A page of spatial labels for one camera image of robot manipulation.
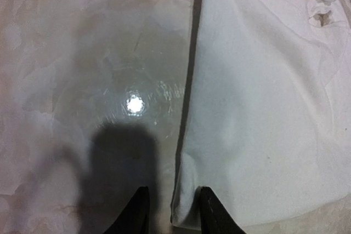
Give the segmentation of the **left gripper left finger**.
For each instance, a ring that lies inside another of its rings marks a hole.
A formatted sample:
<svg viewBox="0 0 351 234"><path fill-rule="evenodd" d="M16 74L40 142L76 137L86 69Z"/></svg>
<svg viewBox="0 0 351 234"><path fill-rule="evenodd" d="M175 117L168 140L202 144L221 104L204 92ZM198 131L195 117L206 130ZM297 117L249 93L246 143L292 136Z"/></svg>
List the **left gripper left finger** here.
<svg viewBox="0 0 351 234"><path fill-rule="evenodd" d="M104 234L147 234L149 233L149 216L149 188L141 186Z"/></svg>

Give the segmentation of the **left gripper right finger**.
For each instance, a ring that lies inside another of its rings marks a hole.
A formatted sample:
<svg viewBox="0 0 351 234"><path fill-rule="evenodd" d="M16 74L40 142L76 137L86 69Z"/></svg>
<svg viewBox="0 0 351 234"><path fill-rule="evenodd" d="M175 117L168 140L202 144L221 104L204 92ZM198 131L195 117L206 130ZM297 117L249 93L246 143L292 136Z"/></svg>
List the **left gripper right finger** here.
<svg viewBox="0 0 351 234"><path fill-rule="evenodd" d="M245 234L233 220L210 187L202 187L199 195L201 233Z"/></svg>

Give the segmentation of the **white t-shirt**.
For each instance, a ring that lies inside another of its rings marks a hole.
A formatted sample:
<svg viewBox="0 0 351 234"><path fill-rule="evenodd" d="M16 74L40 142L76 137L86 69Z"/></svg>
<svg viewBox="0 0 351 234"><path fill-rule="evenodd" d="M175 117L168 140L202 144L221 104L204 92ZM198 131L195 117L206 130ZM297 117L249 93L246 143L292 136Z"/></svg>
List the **white t-shirt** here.
<svg viewBox="0 0 351 234"><path fill-rule="evenodd" d="M171 222L242 227L350 196L350 0L202 0Z"/></svg>

